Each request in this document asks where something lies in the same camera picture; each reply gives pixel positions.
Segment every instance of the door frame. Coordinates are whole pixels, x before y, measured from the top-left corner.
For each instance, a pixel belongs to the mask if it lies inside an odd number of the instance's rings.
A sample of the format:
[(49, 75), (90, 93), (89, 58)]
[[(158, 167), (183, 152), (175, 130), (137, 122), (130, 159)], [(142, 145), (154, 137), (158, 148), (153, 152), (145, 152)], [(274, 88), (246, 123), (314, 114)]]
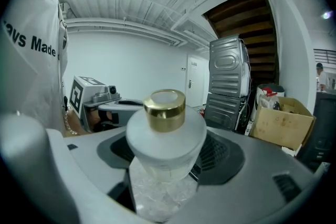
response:
[(187, 98), (187, 90), (188, 90), (188, 84), (189, 84), (189, 76), (190, 76), (190, 69), (189, 69), (189, 63), (190, 63), (190, 58), (193, 57), (193, 58), (196, 58), (200, 61), (202, 61), (202, 71), (203, 71), (203, 74), (202, 74), (202, 80), (203, 80), (203, 87), (202, 87), (202, 97), (201, 97), (201, 101), (200, 101), (200, 104), (203, 105), (203, 97), (204, 97), (204, 80), (205, 80), (205, 77), (204, 77), (204, 69), (205, 69), (205, 66), (204, 66), (204, 63), (205, 63), (205, 59), (200, 57), (200, 56), (197, 56), (197, 55), (193, 55), (193, 54), (187, 54), (187, 59), (186, 59), (186, 74), (185, 74), (185, 90), (184, 90), (184, 94), (185, 94), (185, 97)]

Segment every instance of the white t-shirt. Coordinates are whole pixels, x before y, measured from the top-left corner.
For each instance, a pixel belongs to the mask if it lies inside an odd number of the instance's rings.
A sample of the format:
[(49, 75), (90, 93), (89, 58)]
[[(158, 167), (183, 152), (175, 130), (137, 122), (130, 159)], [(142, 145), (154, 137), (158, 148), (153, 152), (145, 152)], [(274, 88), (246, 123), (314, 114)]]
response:
[[(58, 0), (11, 0), (1, 18), (1, 107), (65, 132), (59, 83)], [(64, 68), (67, 62), (63, 49)]]
[(319, 75), (319, 84), (323, 84), (326, 89), (329, 87), (328, 76), (324, 71), (322, 71)]

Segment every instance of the door handle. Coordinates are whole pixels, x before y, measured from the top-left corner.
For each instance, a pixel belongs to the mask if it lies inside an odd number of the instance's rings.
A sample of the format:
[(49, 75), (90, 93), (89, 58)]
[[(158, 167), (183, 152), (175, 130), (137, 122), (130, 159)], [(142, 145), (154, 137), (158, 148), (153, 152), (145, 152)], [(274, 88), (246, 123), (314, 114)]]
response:
[(191, 82), (191, 79), (189, 79), (189, 89), (191, 88), (191, 84), (193, 84), (193, 82)]

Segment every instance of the ceiling light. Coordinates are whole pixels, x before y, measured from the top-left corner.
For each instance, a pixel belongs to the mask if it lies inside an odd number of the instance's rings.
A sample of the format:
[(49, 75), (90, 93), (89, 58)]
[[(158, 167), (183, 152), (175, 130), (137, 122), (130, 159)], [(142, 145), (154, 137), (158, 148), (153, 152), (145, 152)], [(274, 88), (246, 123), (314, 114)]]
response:
[(332, 16), (332, 11), (331, 12), (325, 12), (322, 15), (323, 19), (329, 19)]

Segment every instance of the cardboard box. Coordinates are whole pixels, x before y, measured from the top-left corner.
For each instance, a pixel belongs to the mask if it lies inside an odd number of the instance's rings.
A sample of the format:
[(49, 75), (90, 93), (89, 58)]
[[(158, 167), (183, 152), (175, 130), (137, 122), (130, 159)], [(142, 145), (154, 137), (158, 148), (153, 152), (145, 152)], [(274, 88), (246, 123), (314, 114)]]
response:
[(294, 113), (267, 109), (259, 105), (250, 136), (296, 151), (309, 138), (315, 117), (298, 100), (278, 98), (280, 109), (291, 108)]

